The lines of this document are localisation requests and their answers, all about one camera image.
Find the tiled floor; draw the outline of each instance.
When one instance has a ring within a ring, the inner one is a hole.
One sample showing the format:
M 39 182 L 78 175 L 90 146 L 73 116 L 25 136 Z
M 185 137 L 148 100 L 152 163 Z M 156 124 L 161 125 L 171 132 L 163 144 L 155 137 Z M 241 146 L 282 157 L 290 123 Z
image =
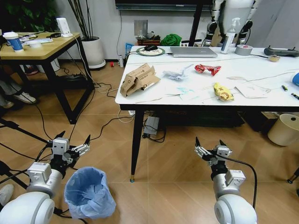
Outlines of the tiled floor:
M 72 64 L 62 64 L 77 72 Z M 119 85 L 123 69 L 106 66 L 93 71 L 97 82 L 110 83 L 113 89 Z M 72 105 L 82 91 L 65 91 Z M 69 136 L 73 125 L 68 123 L 63 110 L 53 93 L 41 96 L 38 106 L 45 118 L 47 133 L 54 137 L 65 130 Z M 91 134 L 96 137 L 101 127 L 115 118 L 119 106 L 113 98 L 95 92 L 90 105 L 80 116 L 71 144 L 81 144 Z M 38 110 L 25 105 L 18 111 L 9 111 L 5 119 L 15 121 L 20 127 L 46 138 Z M 297 223 L 299 220 L 299 198 L 296 188 L 299 182 L 285 182 L 299 165 L 299 144 L 279 147 L 266 137 L 252 131 L 247 125 L 238 128 L 167 127 L 164 143 L 142 139 L 137 163 L 135 183 L 129 182 L 133 122 L 121 123 L 113 120 L 107 125 L 100 138 L 91 142 L 91 150 L 82 156 L 77 168 L 94 166 L 106 172 L 110 191 L 116 201 L 115 213 L 106 219 L 89 220 L 94 224 L 216 224 L 214 215 L 215 197 L 210 180 L 210 168 L 194 153 L 194 138 L 199 136 L 202 145 L 210 149 L 218 139 L 224 140 L 233 150 L 231 158 L 252 164 L 258 174 L 256 210 L 261 224 Z M 43 147 L 36 141 L 15 130 L 0 129 L 0 142 L 11 148 L 36 157 Z M 18 156 L 0 147 L 1 160 L 13 169 L 25 169 L 32 160 Z M 229 168 L 242 169 L 247 181 L 241 187 L 242 196 L 252 202 L 253 175 L 251 170 L 229 162 Z M 67 209 L 63 199 L 63 188 L 74 171 L 67 170 L 60 193 L 55 197 L 56 206 Z M 20 176 L 28 183 L 26 176 Z M 14 197 L 24 192 L 16 188 Z M 79 220 L 53 216 L 52 224 L 79 224 Z

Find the tape roll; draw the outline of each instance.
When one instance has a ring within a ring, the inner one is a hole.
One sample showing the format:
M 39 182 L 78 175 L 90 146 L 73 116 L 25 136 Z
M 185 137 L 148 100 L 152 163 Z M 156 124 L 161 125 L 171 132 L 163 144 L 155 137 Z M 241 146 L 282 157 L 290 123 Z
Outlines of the tape roll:
M 253 47 L 249 45 L 239 44 L 236 49 L 235 53 L 237 55 L 248 56 L 251 54 Z

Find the blue trash bin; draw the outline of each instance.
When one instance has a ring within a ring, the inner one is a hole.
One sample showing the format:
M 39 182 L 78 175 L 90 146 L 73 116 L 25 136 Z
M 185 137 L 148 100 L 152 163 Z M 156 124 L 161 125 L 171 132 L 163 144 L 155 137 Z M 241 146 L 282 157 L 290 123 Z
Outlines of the blue trash bin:
M 71 176 L 64 189 L 64 200 L 73 218 L 106 218 L 116 207 L 106 173 L 94 167 L 81 168 Z

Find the mouse pad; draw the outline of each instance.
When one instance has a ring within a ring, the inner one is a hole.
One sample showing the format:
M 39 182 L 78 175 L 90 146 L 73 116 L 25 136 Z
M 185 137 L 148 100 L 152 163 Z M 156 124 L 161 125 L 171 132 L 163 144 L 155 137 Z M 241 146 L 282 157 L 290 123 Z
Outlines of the mouse pad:
M 142 56 L 159 56 L 165 54 L 165 50 L 162 48 L 158 48 L 157 50 L 145 51 L 144 48 L 137 49 L 137 54 Z

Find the laptop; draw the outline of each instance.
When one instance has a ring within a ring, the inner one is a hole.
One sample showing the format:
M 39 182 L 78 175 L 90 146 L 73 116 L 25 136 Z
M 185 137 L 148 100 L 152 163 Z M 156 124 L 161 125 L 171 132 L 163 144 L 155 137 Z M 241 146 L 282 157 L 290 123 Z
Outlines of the laptop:
M 170 47 L 174 57 L 217 57 L 209 47 Z

